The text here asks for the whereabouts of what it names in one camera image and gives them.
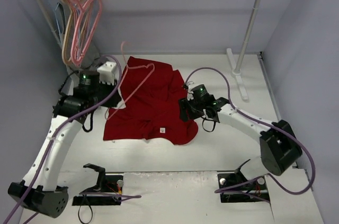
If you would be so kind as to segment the red t-shirt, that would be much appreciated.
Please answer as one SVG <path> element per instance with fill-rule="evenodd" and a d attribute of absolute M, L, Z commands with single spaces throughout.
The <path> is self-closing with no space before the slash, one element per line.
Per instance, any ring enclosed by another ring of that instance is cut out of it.
<path fill-rule="evenodd" d="M 184 80 L 170 64 L 130 57 L 120 92 L 123 109 L 110 109 L 105 141 L 164 138 L 174 145 L 189 143 L 198 133 L 194 121 L 180 119 L 179 100 L 186 97 Z"/>

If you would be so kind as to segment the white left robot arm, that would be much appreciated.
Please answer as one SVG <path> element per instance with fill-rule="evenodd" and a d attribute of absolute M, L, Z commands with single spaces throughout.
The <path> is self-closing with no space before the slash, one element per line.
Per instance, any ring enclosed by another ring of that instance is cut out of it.
<path fill-rule="evenodd" d="M 119 84 L 112 69 L 83 70 L 73 93 L 61 94 L 53 107 L 49 132 L 33 165 L 20 182 L 13 182 L 8 188 L 9 196 L 16 201 L 16 209 L 23 207 L 57 218 L 69 199 L 86 188 L 94 192 L 105 188 L 105 169 L 94 164 L 85 164 L 74 182 L 68 177 L 58 182 L 58 178 L 72 142 L 84 129 L 87 116 L 100 106 L 115 107 L 121 101 Z"/>

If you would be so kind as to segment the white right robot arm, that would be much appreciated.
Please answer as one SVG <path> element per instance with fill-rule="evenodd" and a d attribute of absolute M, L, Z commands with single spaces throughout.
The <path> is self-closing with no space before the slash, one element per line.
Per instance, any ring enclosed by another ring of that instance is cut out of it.
<path fill-rule="evenodd" d="M 249 114 L 240 114 L 230 100 L 215 98 L 203 84 L 193 82 L 183 85 L 187 96 L 179 100 L 180 119 L 184 122 L 202 118 L 233 127 L 256 141 L 260 155 L 241 164 L 234 175 L 237 186 L 246 188 L 254 178 L 266 174 L 282 175 L 302 155 L 301 147 L 286 134 L 294 136 L 287 121 L 272 122 Z"/>

